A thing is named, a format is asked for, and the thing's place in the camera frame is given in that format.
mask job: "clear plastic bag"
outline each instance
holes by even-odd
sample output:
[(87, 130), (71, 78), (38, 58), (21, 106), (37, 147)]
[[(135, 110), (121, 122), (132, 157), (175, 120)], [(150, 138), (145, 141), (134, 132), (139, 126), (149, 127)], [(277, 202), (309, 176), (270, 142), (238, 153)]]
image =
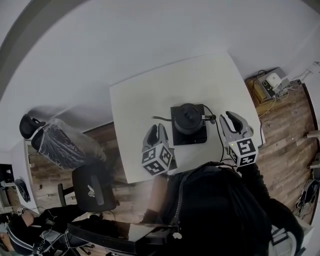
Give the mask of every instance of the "clear plastic bag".
[(43, 127), (39, 153), (62, 169), (76, 169), (96, 160), (106, 160), (100, 145), (60, 119)]

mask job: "seated person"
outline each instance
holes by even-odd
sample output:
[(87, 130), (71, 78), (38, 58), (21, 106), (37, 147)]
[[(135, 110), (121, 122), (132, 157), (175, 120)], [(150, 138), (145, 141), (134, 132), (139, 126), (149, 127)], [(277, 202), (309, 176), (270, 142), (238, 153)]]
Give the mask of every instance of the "seated person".
[(300, 251), (303, 229), (285, 205), (270, 198), (258, 166), (250, 164), (237, 171), (242, 177), (209, 162), (169, 181), (162, 174), (155, 177), (142, 223), (179, 223), (182, 235), (156, 255), (277, 255), (273, 254), (272, 228), (284, 228), (294, 236), (296, 246), (284, 255)]
[[(15, 215), (10, 220), (8, 228), (17, 239), (33, 247), (34, 243), (43, 240), (40, 237), (43, 231), (52, 229), (65, 233), (67, 224), (84, 213), (78, 208), (77, 204), (46, 209), (39, 217), (34, 217), (29, 210), (25, 210), (22, 216)], [(12, 241), (8, 234), (1, 234), (0, 238), (9, 252), (15, 251), (20, 255), (32, 254), (29, 249)]]

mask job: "white desk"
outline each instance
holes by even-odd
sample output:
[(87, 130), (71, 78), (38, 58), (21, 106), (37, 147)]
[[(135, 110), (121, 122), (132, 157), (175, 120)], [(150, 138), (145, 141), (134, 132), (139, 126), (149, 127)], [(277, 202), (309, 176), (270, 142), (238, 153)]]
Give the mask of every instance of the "white desk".
[[(205, 104), (217, 120), (226, 111), (236, 112), (253, 127), (253, 142), (257, 146), (261, 144), (260, 122), (255, 106), (227, 52), (195, 57), (143, 73), (112, 86), (110, 96), (116, 137), (128, 183), (152, 179), (141, 166), (143, 139), (152, 125), (161, 122), (165, 126), (169, 146), (173, 147), (171, 122), (152, 119), (152, 116), (171, 118), (172, 106)], [(206, 143), (174, 147), (178, 166), (176, 172), (220, 160), (222, 146), (216, 125), (207, 123)]]
[(34, 185), (28, 159), (28, 149), (24, 139), (21, 139), (21, 141), (11, 149), (11, 164), (14, 180), (23, 180), (30, 195), (30, 201), (26, 202), (17, 188), (17, 194), (21, 205), (38, 214), (37, 197), (34, 192)]

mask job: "black monitor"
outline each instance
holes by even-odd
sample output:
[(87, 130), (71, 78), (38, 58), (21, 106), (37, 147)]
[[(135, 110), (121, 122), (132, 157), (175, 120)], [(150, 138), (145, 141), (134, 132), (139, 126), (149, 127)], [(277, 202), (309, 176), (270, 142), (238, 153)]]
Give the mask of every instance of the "black monitor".
[(173, 241), (178, 227), (87, 218), (69, 223), (68, 231), (115, 254), (147, 256)]

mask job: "black device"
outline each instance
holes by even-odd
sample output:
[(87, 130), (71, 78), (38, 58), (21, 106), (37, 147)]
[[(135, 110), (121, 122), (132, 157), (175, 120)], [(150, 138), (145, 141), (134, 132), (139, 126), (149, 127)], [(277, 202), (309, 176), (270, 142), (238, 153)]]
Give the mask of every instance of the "black device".
[(23, 200), (25, 202), (30, 202), (30, 195), (29, 195), (26, 183), (22, 179), (16, 179), (14, 183), (18, 188)]
[(68, 232), (116, 255), (147, 256), (174, 241), (178, 227), (87, 218), (69, 223)]
[(205, 116), (203, 104), (186, 103), (171, 107), (173, 145), (202, 144), (208, 139), (206, 121), (216, 116)]

